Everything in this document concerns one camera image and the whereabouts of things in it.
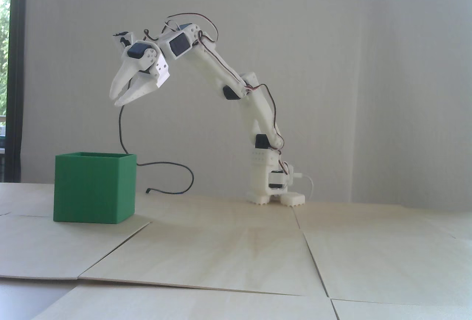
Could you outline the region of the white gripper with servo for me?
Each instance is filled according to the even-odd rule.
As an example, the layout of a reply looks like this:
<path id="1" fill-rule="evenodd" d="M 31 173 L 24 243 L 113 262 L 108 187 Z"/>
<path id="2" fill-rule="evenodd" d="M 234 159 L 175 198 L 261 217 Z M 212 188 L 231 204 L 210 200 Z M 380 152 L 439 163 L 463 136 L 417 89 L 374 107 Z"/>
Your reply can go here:
<path id="1" fill-rule="evenodd" d="M 127 105 L 138 98 L 159 89 L 169 79 L 169 66 L 157 44 L 136 41 L 125 47 L 121 67 L 114 77 L 109 98 L 114 106 Z M 133 79 L 129 89 L 119 97 L 125 84 Z"/>

